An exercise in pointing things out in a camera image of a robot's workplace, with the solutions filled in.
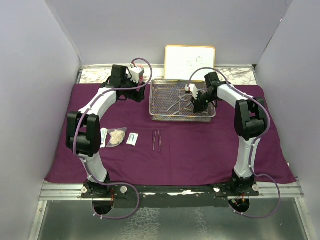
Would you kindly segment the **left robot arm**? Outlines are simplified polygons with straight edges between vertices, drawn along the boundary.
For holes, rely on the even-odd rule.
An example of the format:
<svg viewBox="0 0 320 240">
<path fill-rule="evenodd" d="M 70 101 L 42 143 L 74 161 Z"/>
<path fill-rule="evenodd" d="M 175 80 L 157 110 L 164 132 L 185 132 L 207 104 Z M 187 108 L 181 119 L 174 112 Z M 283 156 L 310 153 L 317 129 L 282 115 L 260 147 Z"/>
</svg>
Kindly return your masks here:
<svg viewBox="0 0 320 240">
<path fill-rule="evenodd" d="M 102 83 L 92 100 L 78 111 L 67 114 L 66 147 L 78 157 L 87 173 L 81 191 L 85 197 L 110 194 L 108 171 L 99 154 L 102 134 L 100 120 L 121 97 L 140 103 L 145 98 L 144 68 L 134 63 L 130 67 L 114 64 L 111 75 Z"/>
</svg>

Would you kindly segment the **steel scissors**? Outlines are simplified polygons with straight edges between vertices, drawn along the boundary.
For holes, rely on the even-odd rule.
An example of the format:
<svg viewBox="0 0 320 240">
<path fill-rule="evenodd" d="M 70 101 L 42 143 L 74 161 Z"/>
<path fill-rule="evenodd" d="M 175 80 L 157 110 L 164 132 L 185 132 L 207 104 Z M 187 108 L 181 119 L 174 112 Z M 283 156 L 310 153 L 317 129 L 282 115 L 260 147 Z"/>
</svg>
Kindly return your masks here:
<svg viewBox="0 0 320 240">
<path fill-rule="evenodd" d="M 190 114 L 194 113 L 193 107 L 183 107 L 180 110 L 174 112 L 173 116 L 189 116 Z"/>
</svg>

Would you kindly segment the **metal mesh tray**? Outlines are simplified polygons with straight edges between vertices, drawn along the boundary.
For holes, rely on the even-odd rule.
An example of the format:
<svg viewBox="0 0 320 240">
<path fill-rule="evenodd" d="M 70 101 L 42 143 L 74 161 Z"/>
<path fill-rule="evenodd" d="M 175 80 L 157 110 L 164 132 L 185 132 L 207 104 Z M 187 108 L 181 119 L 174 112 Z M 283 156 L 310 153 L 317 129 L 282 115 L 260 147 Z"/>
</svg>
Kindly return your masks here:
<svg viewBox="0 0 320 240">
<path fill-rule="evenodd" d="M 149 114 L 154 121 L 163 122 L 210 122 L 216 116 L 216 108 L 212 103 L 203 112 L 193 113 L 188 116 L 173 116 L 172 114 L 182 108 L 194 108 L 191 103 L 192 95 L 187 101 L 181 101 L 171 110 L 166 110 L 178 99 L 178 95 L 184 95 L 187 80 L 177 79 L 153 79 L 150 84 Z"/>
</svg>

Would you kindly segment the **steel tweezers front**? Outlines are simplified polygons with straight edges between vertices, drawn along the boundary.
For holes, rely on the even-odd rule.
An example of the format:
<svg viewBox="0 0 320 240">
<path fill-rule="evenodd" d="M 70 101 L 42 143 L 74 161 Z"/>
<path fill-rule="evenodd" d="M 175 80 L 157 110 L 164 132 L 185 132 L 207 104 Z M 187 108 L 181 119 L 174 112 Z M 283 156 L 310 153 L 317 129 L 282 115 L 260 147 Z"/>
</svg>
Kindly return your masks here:
<svg viewBox="0 0 320 240">
<path fill-rule="evenodd" d="M 152 150 L 155 150 L 155 144 L 156 144 L 156 137 L 157 137 L 157 128 L 152 129 Z"/>
</svg>

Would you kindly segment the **steel forceps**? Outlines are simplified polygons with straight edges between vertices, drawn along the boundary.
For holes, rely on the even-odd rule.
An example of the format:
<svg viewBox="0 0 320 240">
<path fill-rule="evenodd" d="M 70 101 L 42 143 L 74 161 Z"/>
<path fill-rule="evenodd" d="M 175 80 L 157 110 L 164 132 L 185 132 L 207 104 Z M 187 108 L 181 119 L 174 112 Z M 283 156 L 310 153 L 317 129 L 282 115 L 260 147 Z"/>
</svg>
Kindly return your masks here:
<svg viewBox="0 0 320 240">
<path fill-rule="evenodd" d="M 166 112 L 168 112 L 169 110 L 171 110 L 174 106 L 176 106 L 177 104 L 179 104 L 180 102 L 186 102 L 188 100 L 188 97 L 190 97 L 191 95 L 186 93 L 183 95 L 178 95 L 178 99 L 166 110 Z"/>
</svg>

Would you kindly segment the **steel tweezers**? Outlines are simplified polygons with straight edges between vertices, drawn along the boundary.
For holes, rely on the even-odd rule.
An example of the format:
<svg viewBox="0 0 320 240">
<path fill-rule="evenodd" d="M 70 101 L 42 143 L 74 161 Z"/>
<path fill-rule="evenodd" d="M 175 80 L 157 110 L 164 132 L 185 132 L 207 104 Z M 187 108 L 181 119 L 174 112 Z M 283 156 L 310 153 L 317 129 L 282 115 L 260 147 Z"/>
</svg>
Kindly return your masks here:
<svg viewBox="0 0 320 240">
<path fill-rule="evenodd" d="M 157 128 L 152 129 L 152 150 L 155 150 L 155 144 L 156 144 L 156 137 L 157 137 Z"/>
<path fill-rule="evenodd" d="M 158 148 L 159 148 L 159 152 L 161 153 L 161 149 L 162 149 L 162 131 L 160 129 L 158 130 Z"/>
</svg>

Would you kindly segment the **purple cloth wrap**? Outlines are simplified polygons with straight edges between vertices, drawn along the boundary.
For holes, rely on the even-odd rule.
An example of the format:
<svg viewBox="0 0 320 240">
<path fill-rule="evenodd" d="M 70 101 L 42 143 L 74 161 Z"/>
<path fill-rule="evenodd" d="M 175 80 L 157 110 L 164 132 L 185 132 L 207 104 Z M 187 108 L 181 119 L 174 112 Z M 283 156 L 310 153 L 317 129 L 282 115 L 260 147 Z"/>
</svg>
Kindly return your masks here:
<svg viewBox="0 0 320 240">
<path fill-rule="evenodd" d="M 76 84 L 67 114 L 88 104 L 99 87 L 99 84 Z M 147 86 L 141 103 L 117 101 L 100 120 L 101 128 L 127 128 L 123 143 L 99 151 L 110 180 L 155 186 L 198 186 L 229 181 L 239 148 L 234 108 L 220 101 L 217 114 L 210 122 L 153 121 L 149 114 L 149 93 Z M 67 118 L 45 180 L 55 184 L 80 184 L 87 179 L 87 173 L 81 160 L 66 147 L 66 128 Z M 158 136 L 153 151 L 152 132 L 156 128 L 161 134 L 160 152 Z M 126 144 L 129 133 L 138 134 L 135 146 Z M 296 182 L 272 118 L 268 133 L 258 144 L 254 171 L 271 176 L 278 184 Z"/>
</svg>

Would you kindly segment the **white blue label packet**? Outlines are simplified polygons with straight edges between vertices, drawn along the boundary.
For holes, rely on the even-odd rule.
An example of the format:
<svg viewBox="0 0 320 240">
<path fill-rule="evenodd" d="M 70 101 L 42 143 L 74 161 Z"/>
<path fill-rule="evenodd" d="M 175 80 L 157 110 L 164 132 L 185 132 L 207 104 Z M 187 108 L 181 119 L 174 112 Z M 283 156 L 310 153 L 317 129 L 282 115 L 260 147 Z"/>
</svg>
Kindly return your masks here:
<svg viewBox="0 0 320 240">
<path fill-rule="evenodd" d="M 128 136 L 127 145 L 135 146 L 138 140 L 139 134 L 131 132 Z"/>
</svg>

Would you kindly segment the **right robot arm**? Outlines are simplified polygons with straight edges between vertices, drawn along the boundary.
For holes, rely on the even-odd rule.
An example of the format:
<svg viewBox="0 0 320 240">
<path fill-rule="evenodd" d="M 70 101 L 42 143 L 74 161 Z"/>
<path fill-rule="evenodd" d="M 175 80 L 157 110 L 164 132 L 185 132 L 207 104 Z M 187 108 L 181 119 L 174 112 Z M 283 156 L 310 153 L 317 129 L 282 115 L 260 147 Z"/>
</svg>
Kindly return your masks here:
<svg viewBox="0 0 320 240">
<path fill-rule="evenodd" d="M 225 101 L 234 108 L 234 129 L 239 145 L 236 164 L 226 187 L 232 195 L 240 196 L 255 184 L 256 152 L 260 138 L 270 128 L 270 116 L 263 98 L 254 98 L 240 91 L 227 79 L 220 81 L 219 73 L 213 71 L 205 75 L 205 93 L 201 93 L 191 81 L 185 85 L 184 90 L 192 95 L 194 113 L 203 112 L 209 103 L 217 101 Z"/>
</svg>

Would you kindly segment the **white gauze bag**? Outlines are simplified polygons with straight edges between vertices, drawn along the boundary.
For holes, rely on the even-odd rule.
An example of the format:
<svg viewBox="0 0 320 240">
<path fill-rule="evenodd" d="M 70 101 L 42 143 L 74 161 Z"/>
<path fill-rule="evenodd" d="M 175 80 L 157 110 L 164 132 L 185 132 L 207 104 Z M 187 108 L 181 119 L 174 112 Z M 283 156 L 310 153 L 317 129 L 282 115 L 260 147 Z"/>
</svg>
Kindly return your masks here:
<svg viewBox="0 0 320 240">
<path fill-rule="evenodd" d="M 109 141 L 106 144 L 107 148 L 114 148 L 119 146 L 125 139 L 127 128 L 113 128 L 108 129 L 107 132 L 109 134 Z"/>
</svg>

